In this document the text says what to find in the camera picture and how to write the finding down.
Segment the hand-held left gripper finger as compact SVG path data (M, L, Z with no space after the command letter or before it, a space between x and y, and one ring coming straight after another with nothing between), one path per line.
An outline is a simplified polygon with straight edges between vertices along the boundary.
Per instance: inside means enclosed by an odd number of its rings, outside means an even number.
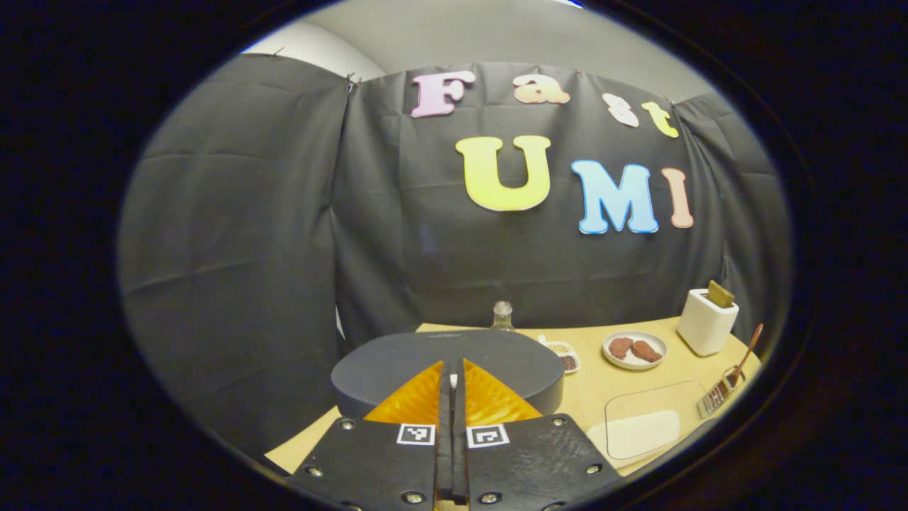
M450 372L438 361L365 417L335 420L289 481L344 510L433 510L451 456Z
M463 360L452 414L453 491L470 510L571 510L620 475L570 415L542 414Z

